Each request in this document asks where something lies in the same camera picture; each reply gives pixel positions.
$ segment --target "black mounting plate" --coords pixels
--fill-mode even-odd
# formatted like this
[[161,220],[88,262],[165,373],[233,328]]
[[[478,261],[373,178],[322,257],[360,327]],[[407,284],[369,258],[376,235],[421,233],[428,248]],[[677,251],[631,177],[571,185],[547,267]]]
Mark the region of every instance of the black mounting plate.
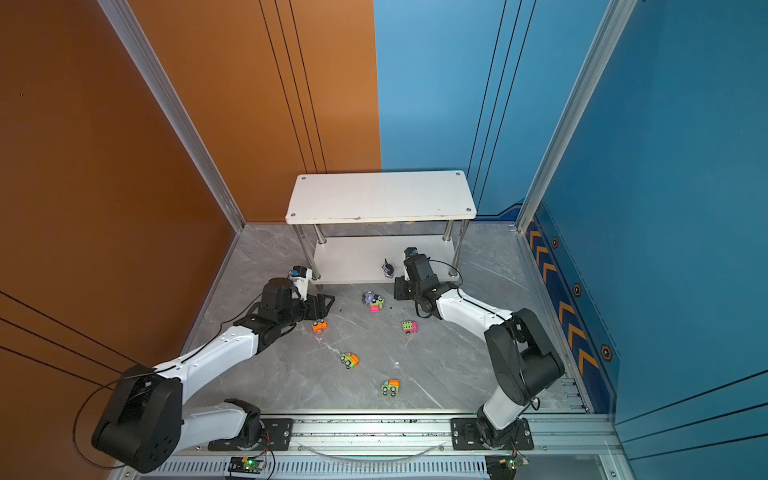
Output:
[[[451,419],[451,435],[454,450],[490,450],[484,447],[480,440],[480,432],[475,418]],[[528,426],[528,420],[517,419],[512,423],[512,433],[509,442],[499,450],[533,450],[533,435]]]
[[[290,438],[293,435],[293,419],[261,419],[264,424],[264,431],[270,434],[270,450],[274,452],[285,452],[290,444]],[[261,452],[264,450],[265,441],[260,440],[248,452]],[[208,443],[208,450],[211,452],[232,452],[239,451],[234,439],[213,440]]]

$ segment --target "small toy figurine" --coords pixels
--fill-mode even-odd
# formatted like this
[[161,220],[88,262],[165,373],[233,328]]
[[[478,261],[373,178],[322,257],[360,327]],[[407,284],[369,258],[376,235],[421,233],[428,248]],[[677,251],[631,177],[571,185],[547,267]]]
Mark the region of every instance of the small toy figurine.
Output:
[[388,380],[387,382],[384,383],[384,385],[382,385],[382,394],[384,395],[388,393],[391,396],[395,396],[399,391],[400,391],[399,380]]
[[372,312],[378,312],[384,308],[384,298],[374,292],[365,292],[362,295],[362,304],[369,307]]
[[419,331],[419,326],[416,324],[416,322],[403,322],[402,331],[405,332],[406,335],[409,333],[415,333]]
[[312,330],[315,331],[315,333],[323,333],[328,329],[328,322],[325,319],[322,319],[317,322],[312,322]]
[[395,278],[395,267],[393,267],[388,261],[386,261],[386,258],[384,259],[382,270],[384,270],[384,277],[389,279]]
[[357,355],[347,352],[341,355],[341,363],[346,365],[346,369],[349,370],[355,368],[355,365],[360,363],[360,361],[357,359]]

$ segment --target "robotic arm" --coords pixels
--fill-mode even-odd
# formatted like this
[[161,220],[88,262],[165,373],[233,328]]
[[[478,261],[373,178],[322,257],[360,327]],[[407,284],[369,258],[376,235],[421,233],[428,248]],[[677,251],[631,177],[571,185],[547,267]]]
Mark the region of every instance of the robotic arm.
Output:
[[478,410],[477,429],[487,448],[500,449],[533,398],[565,373],[562,359],[531,310],[483,303],[453,283],[440,283],[416,248],[405,253],[406,275],[395,279],[395,300],[414,300],[417,314],[420,308],[457,323],[488,345],[498,387]]
[[201,387],[239,362],[264,351],[301,320],[323,319],[335,298],[307,295],[312,270],[295,266],[273,278],[262,299],[224,333],[189,353],[149,369],[136,365],[117,382],[91,444],[139,472],[156,469],[174,452],[216,439],[242,450],[261,439],[260,410],[238,399],[183,409]]

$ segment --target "yellow chevron arrow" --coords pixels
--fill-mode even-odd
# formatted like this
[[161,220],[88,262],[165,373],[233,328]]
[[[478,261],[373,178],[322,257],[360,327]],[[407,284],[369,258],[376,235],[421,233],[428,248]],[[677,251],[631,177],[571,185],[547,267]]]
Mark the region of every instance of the yellow chevron arrow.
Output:
[[554,265],[551,263],[544,262],[544,284],[547,284],[547,270],[552,270],[553,272],[557,272],[557,269],[554,268]]
[[541,252],[549,253],[549,250],[546,247],[536,247],[536,265],[541,264]]
[[531,232],[531,250],[533,250],[533,237],[540,237],[541,232],[533,231]]
[[587,336],[584,335],[584,332],[581,329],[576,328],[573,323],[568,325],[568,345],[570,345],[571,348],[574,347],[574,333],[585,340],[587,339]]
[[584,376],[584,361],[587,360],[589,363],[595,366],[595,368],[599,369],[598,361],[595,360],[592,355],[589,353],[586,353],[584,350],[579,349],[578,350],[578,371],[579,373]]
[[565,302],[563,302],[561,300],[561,302],[560,302],[560,324],[561,325],[563,324],[563,310],[567,310],[567,311],[573,313],[574,315],[576,315],[576,312],[574,312],[573,307],[568,305],[567,303],[565,303]]

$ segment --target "black line on wall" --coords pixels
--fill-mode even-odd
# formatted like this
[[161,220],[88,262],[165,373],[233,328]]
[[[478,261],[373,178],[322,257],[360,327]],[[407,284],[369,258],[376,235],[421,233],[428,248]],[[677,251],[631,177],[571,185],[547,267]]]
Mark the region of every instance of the black line on wall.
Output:
[[97,363],[98,365],[101,365],[101,366],[103,366],[104,368],[110,369],[110,370],[112,370],[113,372],[116,372],[116,373],[120,373],[120,374],[122,374],[122,372],[121,372],[120,370],[117,370],[117,369],[113,369],[113,368],[112,368],[112,367],[110,367],[109,365],[105,365],[104,363],[101,363],[101,362],[99,362],[98,360],[94,360],[94,359],[92,359],[90,356],[86,356],[86,355],[83,355],[82,353],[79,353],[79,352],[75,352],[73,349],[71,349],[71,348],[69,348],[69,347],[67,347],[67,346],[63,346],[63,345],[62,345],[62,344],[60,344],[60,343],[56,343],[56,342],[54,342],[54,341],[53,341],[53,340],[51,340],[51,339],[47,339],[47,338],[45,338],[43,335],[40,335],[40,334],[38,334],[38,333],[35,333],[35,332],[31,331],[31,330],[28,330],[28,329],[24,328],[24,327],[23,327],[23,326],[21,326],[21,325],[17,325],[16,323],[13,323],[11,320],[7,320],[7,319],[4,319],[3,317],[1,317],[1,316],[0,316],[0,321],[2,321],[2,322],[5,322],[5,323],[7,323],[7,324],[8,324],[8,325],[10,325],[10,326],[14,326],[14,327],[16,327],[17,329],[20,329],[22,332],[26,332],[26,333],[29,333],[30,335],[34,335],[34,336],[38,337],[39,339],[45,340],[45,341],[46,341],[46,342],[48,342],[48,343],[53,343],[54,345],[56,345],[56,346],[58,346],[58,347],[61,347],[62,349],[64,349],[64,350],[67,350],[68,352],[74,353],[74,354],[75,354],[75,355],[77,355],[77,356],[80,356],[80,357],[82,357],[82,358],[84,358],[84,359],[87,359],[87,360],[91,360],[93,363]]
[[515,16],[515,24],[512,26],[512,35],[509,37],[509,45],[507,46],[507,55],[504,57],[504,67],[502,68],[502,77],[498,81],[498,89],[496,90],[496,98],[493,101],[493,110],[491,110],[491,120],[488,122],[488,131],[485,132],[485,143],[482,146],[482,154],[480,154],[480,163],[478,164],[478,174],[475,177],[475,184],[472,186],[472,196],[475,196],[475,189],[478,186],[478,180],[480,179],[480,169],[482,168],[482,158],[485,156],[485,148],[488,146],[488,136],[491,133],[491,126],[493,125],[493,117],[496,114],[496,104],[498,103],[498,94],[502,91],[502,83],[504,83],[504,72],[507,70],[507,60],[509,60],[509,51],[512,48],[512,40],[515,38],[515,30],[518,27],[518,18],[520,18],[520,8],[523,5],[523,1],[520,0],[518,4],[518,14]]
[[690,423],[686,423],[684,425],[678,425],[676,427],[672,427],[671,429],[660,430],[659,432],[649,433],[647,435],[641,435],[641,436],[635,437],[633,439],[622,440],[621,443],[633,442],[635,440],[645,439],[647,437],[652,437],[654,435],[659,435],[660,433],[667,433],[667,432],[671,432],[672,430],[684,429],[685,427],[690,427],[692,425],[698,425],[699,423],[709,422],[710,420],[722,419],[723,417],[727,417],[727,416],[730,416],[730,415],[736,415],[737,413],[749,412],[750,410],[760,409],[760,408],[762,408],[764,406],[768,406],[768,402],[761,403],[759,405],[753,405],[751,407],[746,407],[744,409],[733,410],[732,412],[728,412],[728,413],[721,413],[720,415],[715,415],[714,417],[710,417],[708,419],[701,419],[701,420],[697,420],[696,422],[690,422]]
[[290,115],[290,123],[293,125],[293,134],[296,135],[296,144],[299,145],[299,154],[301,155],[301,163],[304,164],[304,172],[310,171],[306,168],[306,161],[304,160],[304,152],[301,149],[301,142],[299,141],[299,132],[296,131],[296,122],[293,121],[293,113],[290,110],[290,103],[288,102],[288,93],[286,92],[286,85],[283,82],[283,74],[280,73],[280,64],[277,63],[277,54],[275,53],[275,45],[272,43],[272,35],[270,35],[270,27],[266,24],[266,15],[264,14],[264,5],[259,0],[259,8],[261,8],[261,16],[264,18],[264,28],[266,28],[266,36],[270,40],[270,47],[272,47],[272,56],[275,58],[275,66],[277,67],[277,75],[280,77],[280,84],[283,86],[283,95],[286,98],[286,106],[288,107],[288,115]]
[[106,346],[105,344],[103,344],[103,343],[99,342],[99,341],[98,341],[98,340],[96,340],[96,339],[93,339],[93,338],[91,338],[91,337],[90,337],[90,336],[88,336],[88,335],[85,335],[83,332],[80,332],[79,330],[77,330],[77,329],[74,329],[74,328],[70,327],[69,325],[67,325],[67,324],[66,324],[66,323],[64,323],[64,322],[61,322],[61,321],[59,321],[59,320],[56,320],[54,317],[52,317],[52,316],[48,315],[47,313],[43,313],[43,312],[41,312],[40,310],[38,310],[38,309],[34,308],[34,307],[33,307],[33,306],[31,306],[31,305],[28,305],[27,303],[24,303],[24,302],[22,302],[22,301],[21,301],[21,300],[19,300],[18,298],[14,297],[14,296],[11,296],[11,295],[8,295],[6,292],[3,292],[2,290],[0,290],[0,295],[3,295],[3,296],[7,297],[7,298],[8,298],[8,299],[10,299],[10,300],[13,300],[14,302],[18,303],[19,305],[23,305],[23,306],[27,307],[28,309],[30,309],[31,311],[33,311],[33,312],[35,312],[35,313],[37,313],[37,314],[39,314],[39,315],[43,315],[45,318],[47,318],[47,319],[51,320],[52,322],[54,322],[54,323],[57,323],[58,325],[61,325],[61,326],[63,326],[65,329],[68,329],[68,330],[70,330],[70,331],[72,331],[72,332],[75,332],[75,333],[77,333],[79,336],[82,336],[82,337],[84,337],[84,338],[87,338],[87,339],[89,339],[90,341],[92,341],[93,343],[95,343],[95,344],[97,344],[97,345],[99,345],[99,346],[103,346],[105,349],[109,350],[110,352],[113,352],[113,353],[117,353],[119,356],[123,357],[123,358],[124,358],[124,359],[126,359],[126,360],[130,360],[130,361],[131,361],[131,362],[133,362],[133,363],[138,363],[136,360],[132,359],[130,356],[127,356],[127,355],[123,355],[122,353],[118,352],[117,350],[115,350],[115,349],[112,349],[112,348],[110,348],[110,347]]
[[4,346],[0,345],[0,349],[3,349],[3,350],[5,350],[6,352],[10,352],[10,353],[13,353],[13,354],[15,354],[15,355],[18,355],[18,356],[20,356],[20,357],[26,358],[27,360],[31,360],[32,362],[36,362],[36,363],[39,363],[39,364],[41,364],[41,365],[45,365],[45,366],[47,366],[47,367],[49,367],[49,368],[52,368],[52,369],[54,369],[54,370],[58,370],[59,372],[63,372],[63,373],[66,373],[67,375],[72,375],[73,377],[75,377],[75,378],[79,378],[80,380],[85,380],[86,382],[90,382],[90,383],[93,383],[93,384],[94,384],[94,385],[96,385],[96,386],[103,386],[103,385],[102,385],[102,384],[100,384],[99,382],[94,382],[93,380],[91,380],[91,379],[87,379],[87,378],[85,378],[84,376],[79,376],[77,373],[72,373],[72,372],[70,372],[69,370],[64,370],[64,369],[61,369],[61,368],[59,368],[59,367],[57,367],[57,366],[53,366],[53,365],[51,365],[50,363],[46,363],[46,362],[43,362],[42,360],[38,360],[38,359],[36,359],[36,358],[32,358],[32,357],[30,357],[29,355],[25,355],[24,353],[21,353],[21,352],[17,352],[16,350],[11,350],[11,349],[9,349],[8,347],[4,347]]
[[290,59],[290,51],[288,51],[288,42],[286,41],[286,31],[283,29],[283,20],[280,17],[280,9],[277,7],[277,0],[275,0],[275,10],[277,10],[277,21],[280,23],[280,31],[283,33],[283,43],[286,46],[286,54],[288,55],[288,65],[290,66],[290,74],[293,77],[293,86],[296,89],[296,99],[299,101],[299,110],[301,111],[301,119],[304,121],[304,131],[306,132],[306,141],[310,144],[310,154],[312,154],[312,163],[315,165],[315,173],[318,174],[317,162],[315,162],[315,152],[312,149],[312,140],[310,139],[310,130],[306,126],[306,117],[304,116],[304,107],[301,105],[301,95],[299,94],[299,84],[296,83],[296,73],[293,71],[293,62]]
[[467,178],[472,173],[472,157],[475,156],[475,145],[478,142],[478,134],[480,133],[480,120],[482,120],[482,111],[485,108],[485,97],[488,96],[488,84],[491,83],[491,72],[493,72],[493,61],[496,59],[496,48],[498,47],[498,36],[502,34],[502,23],[504,23],[504,12],[507,9],[507,0],[504,0],[504,7],[502,8],[502,18],[498,21],[498,31],[496,32],[496,43],[493,45],[493,55],[491,55],[491,66],[488,67],[488,80],[485,81],[485,92],[482,95],[482,104],[480,105],[480,117],[478,118],[478,127],[475,130],[475,140],[472,142],[472,152],[469,154],[469,165],[467,166]]
[[678,400],[676,402],[672,402],[669,405],[665,405],[663,407],[659,407],[657,409],[650,410],[649,412],[641,413],[640,415],[636,415],[636,416],[632,417],[631,419],[626,419],[626,420],[622,420],[620,422],[617,422],[616,425],[621,425],[622,423],[630,422],[632,420],[639,419],[640,417],[645,417],[646,415],[650,415],[651,413],[656,413],[656,412],[658,412],[660,410],[668,409],[671,406],[680,405],[681,403],[687,402],[688,400],[693,400],[693,399],[698,398],[700,396],[705,396],[707,393],[716,392],[717,390],[721,390],[721,389],[724,389],[726,387],[736,385],[737,383],[741,383],[741,382],[744,382],[746,380],[753,379],[753,378],[755,378],[757,376],[765,375],[766,373],[768,373],[768,369],[767,370],[763,370],[762,372],[753,373],[752,375],[749,375],[749,376],[745,376],[742,379],[734,380],[733,382],[726,383],[725,385],[716,387],[714,389],[707,390],[706,392],[697,393],[696,395],[692,395],[692,396],[690,396],[690,397],[688,397],[686,399],[682,399],[682,400]]
[[531,17],[528,18],[528,27],[525,28],[525,35],[523,36],[523,44],[520,46],[520,54],[518,55],[518,63],[515,66],[515,73],[512,75],[512,83],[509,85],[509,92],[507,93],[507,101],[504,103],[504,112],[502,113],[502,121],[498,123],[498,131],[496,132],[496,141],[493,143],[493,151],[491,152],[491,160],[488,161],[488,171],[485,174],[485,180],[482,183],[482,190],[480,190],[480,198],[478,199],[478,209],[482,202],[482,195],[485,193],[485,184],[488,183],[488,176],[491,174],[491,164],[493,164],[493,156],[496,153],[496,145],[498,144],[498,136],[502,132],[502,126],[504,125],[504,117],[507,114],[507,106],[509,106],[509,97],[512,95],[512,87],[515,86],[515,79],[518,76],[518,68],[520,68],[520,59],[523,56],[523,50],[525,49],[525,40],[528,38],[528,30],[531,29],[531,20],[533,20],[533,13],[536,11],[536,2],[534,0],[533,8],[531,8]]
[[768,437],[768,433],[760,433],[759,435],[750,435],[748,437],[741,437],[740,439],[723,440],[722,442],[707,443],[706,445],[698,445],[695,447],[688,447],[687,449],[670,450],[669,452],[654,453],[651,455],[643,455],[641,457],[628,458],[627,460],[642,460],[643,458],[658,457],[661,455],[669,455],[670,453],[688,452],[690,450],[705,449],[706,447],[715,447],[718,445],[726,445],[728,443],[743,442],[744,440],[761,439],[762,437]]
[[301,68],[304,70],[304,80],[306,81],[306,91],[310,94],[310,107],[312,108],[312,117],[315,120],[315,130],[317,131],[317,141],[320,144],[320,157],[323,159],[323,169],[328,173],[326,166],[326,154],[323,151],[323,139],[320,138],[320,128],[317,125],[317,115],[315,114],[315,103],[312,101],[312,90],[310,89],[310,79],[306,75],[306,65],[304,64],[304,53],[301,51],[301,41],[299,40],[299,29],[296,27],[296,17],[293,15],[293,2],[288,0],[290,5],[290,16],[293,19],[293,30],[296,32],[296,43],[299,44],[299,56],[301,57]]

